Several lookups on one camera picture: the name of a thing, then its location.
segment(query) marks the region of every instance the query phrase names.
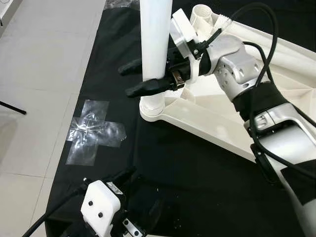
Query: white pvc pipe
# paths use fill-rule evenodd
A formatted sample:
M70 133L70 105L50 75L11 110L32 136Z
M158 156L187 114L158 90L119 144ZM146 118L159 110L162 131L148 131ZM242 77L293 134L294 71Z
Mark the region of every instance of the white pvc pipe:
M164 76L171 10L172 0L140 0L143 81ZM160 114L163 94L142 97L140 109L145 116Z

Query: white floor tile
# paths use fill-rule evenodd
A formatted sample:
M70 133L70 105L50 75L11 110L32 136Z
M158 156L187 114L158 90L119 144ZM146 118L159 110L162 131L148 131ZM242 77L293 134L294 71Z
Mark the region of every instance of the white floor tile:
M0 174L0 237L19 237L28 228L43 178Z
M88 36L42 32L0 39L0 85L78 93Z
M44 178L43 186L40 190L39 199L35 207L31 225L46 212L47 202L53 179ZM45 237L45 225L41 224L39 228L32 234L32 237Z
M70 94L0 87L0 95L28 113L0 106L0 171L44 177Z
M60 131L59 131L59 134L58 134L58 137L56 140L56 144L55 144L55 147L53 150L53 154L50 158L49 166L48 166L45 177L53 178L55 176L58 162L60 160L60 155L63 151L64 144L66 141L67 133L69 130L69 125L71 123L71 119L72 119L74 111L75 111L77 99L78 99L78 94L72 94L70 97L69 103L68 103L67 108L66 108L65 116L63 119L63 123L62 123L62 126L60 128Z
M89 34L96 13L105 0L23 0L4 35L34 31Z

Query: clear tape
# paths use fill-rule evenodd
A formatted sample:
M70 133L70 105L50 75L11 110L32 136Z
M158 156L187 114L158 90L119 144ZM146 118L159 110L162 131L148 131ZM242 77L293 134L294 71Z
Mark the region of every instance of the clear tape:
M94 165L98 146L120 147L126 138L124 125L104 121L109 103L86 100L81 117L73 117L67 135L72 141L66 164Z
M139 10L139 0L106 0L104 10L118 7L129 7Z

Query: black cloth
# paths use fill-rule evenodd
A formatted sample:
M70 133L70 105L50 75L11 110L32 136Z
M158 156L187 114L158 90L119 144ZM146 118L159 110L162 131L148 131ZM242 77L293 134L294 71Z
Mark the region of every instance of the black cloth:
M280 37L315 50L314 1L269 1L279 18ZM173 12L190 16L195 4L230 15L242 1L174 0ZM241 21L266 32L269 21L260 12ZM139 100L124 90L140 76L120 77L119 66L141 57L140 15L129 8L105 10L84 76L74 116L86 99L109 101L107 121L123 123L127 138L120 148L99 146L94 166L65 165L66 141L50 192L48 207L66 192L132 165L144 179L132 188L129 208L144 217L158 198L165 202L153 234L165 236L303 236L287 194L269 186L256 164L164 121L149 123L139 116ZM46 222L47 236L57 237L81 219L83 197L69 201Z

